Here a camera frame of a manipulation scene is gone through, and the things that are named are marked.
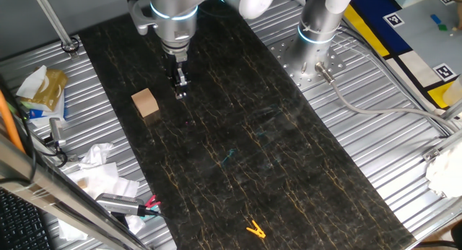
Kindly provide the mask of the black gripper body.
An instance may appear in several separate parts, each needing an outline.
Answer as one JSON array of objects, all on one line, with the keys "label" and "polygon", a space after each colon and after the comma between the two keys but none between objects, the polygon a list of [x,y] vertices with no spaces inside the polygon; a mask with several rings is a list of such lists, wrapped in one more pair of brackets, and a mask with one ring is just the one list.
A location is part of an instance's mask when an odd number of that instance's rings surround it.
[{"label": "black gripper body", "polygon": [[177,62],[174,55],[167,55],[167,76],[170,78],[178,76],[178,69],[181,69],[184,76],[186,76],[187,61]]}]

